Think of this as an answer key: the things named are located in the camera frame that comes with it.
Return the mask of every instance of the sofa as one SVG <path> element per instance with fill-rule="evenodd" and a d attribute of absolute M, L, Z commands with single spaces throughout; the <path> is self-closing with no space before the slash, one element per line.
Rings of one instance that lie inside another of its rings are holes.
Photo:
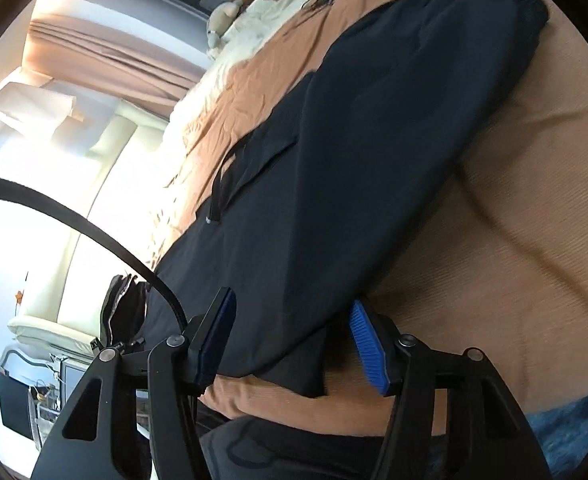
<path fill-rule="evenodd" d="M 167 121 L 120 102 L 85 155 L 100 163 L 87 182 L 83 202 L 88 206 L 77 212 L 139 256 L 153 225 L 151 172 L 166 127 Z M 111 279 L 129 269 L 71 229 L 62 240 L 45 240 L 42 251 L 37 269 L 30 269 L 19 313 L 7 326 L 20 343 L 88 362 L 90 343 L 101 334 L 101 308 Z"/>

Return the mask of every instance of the white plush toy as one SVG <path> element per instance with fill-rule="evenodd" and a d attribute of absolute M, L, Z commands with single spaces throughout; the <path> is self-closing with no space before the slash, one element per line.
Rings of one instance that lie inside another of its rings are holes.
<path fill-rule="evenodd" d="M 216 48 L 220 44 L 220 38 L 238 16 L 243 6 L 242 0 L 220 4 L 212 10 L 207 20 L 207 44 L 210 48 Z"/>

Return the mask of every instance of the folded black garment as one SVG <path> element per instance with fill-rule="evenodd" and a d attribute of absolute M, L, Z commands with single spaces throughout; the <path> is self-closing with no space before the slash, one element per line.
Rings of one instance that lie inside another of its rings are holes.
<path fill-rule="evenodd" d="M 389 2 L 242 139 L 157 268 L 188 319 L 235 290 L 220 374 L 324 393 L 327 323 L 407 241 L 547 19 L 541 0 Z M 139 336 L 151 348 L 176 331 L 152 291 Z"/>

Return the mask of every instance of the black cable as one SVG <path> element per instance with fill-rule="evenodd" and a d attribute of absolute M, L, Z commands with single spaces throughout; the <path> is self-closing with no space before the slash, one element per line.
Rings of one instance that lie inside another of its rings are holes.
<path fill-rule="evenodd" d="M 181 303 L 170 288 L 154 272 L 149 270 L 143 262 L 134 256 L 134 254 L 130 253 L 105 231 L 99 229 L 76 211 L 56 202 L 56 200 L 53 200 L 49 196 L 2 178 L 0 178 L 0 200 L 23 205 L 34 209 L 34 211 L 51 216 L 68 227 L 91 238 L 91 240 L 118 256 L 123 262 L 146 279 L 165 298 L 165 301 L 167 301 L 176 317 L 181 333 L 185 331 L 187 328 L 187 318 L 185 317 Z"/>

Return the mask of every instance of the blue fabric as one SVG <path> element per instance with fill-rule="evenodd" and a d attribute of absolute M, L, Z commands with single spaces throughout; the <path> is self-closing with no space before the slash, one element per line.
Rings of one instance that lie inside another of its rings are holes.
<path fill-rule="evenodd" d="M 527 420 L 554 478 L 567 478 L 588 453 L 588 396 Z"/>

